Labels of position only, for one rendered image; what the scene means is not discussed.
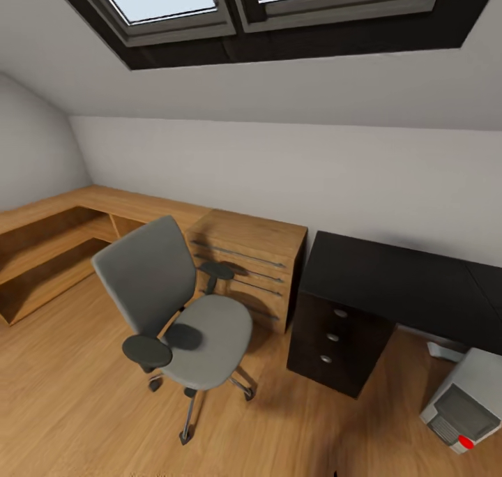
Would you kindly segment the swivel chair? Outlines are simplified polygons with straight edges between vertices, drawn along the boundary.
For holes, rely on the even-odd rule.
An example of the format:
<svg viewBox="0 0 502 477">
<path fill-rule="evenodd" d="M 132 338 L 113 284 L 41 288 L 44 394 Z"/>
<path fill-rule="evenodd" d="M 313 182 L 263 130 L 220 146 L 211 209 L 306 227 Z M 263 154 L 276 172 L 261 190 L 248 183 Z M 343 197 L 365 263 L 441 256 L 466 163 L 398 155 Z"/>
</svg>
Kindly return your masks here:
<svg viewBox="0 0 502 477">
<path fill-rule="evenodd" d="M 122 344 L 123 353 L 145 373 L 161 369 L 149 377 L 151 391 L 160 386 L 156 379 L 162 376 L 185 386 L 190 404 L 179 435 L 183 445 L 190 441 L 198 390 L 212 390 L 229 380 L 247 401 L 253 399 L 252 389 L 232 377 L 248 350 L 252 315 L 234 298 L 213 294 L 217 279 L 231 280 L 234 272 L 221 263 L 203 262 L 201 269 L 211 275 L 206 295 L 192 300 L 197 268 L 173 216 L 145 224 L 90 259 L 135 332 Z"/>
</svg>

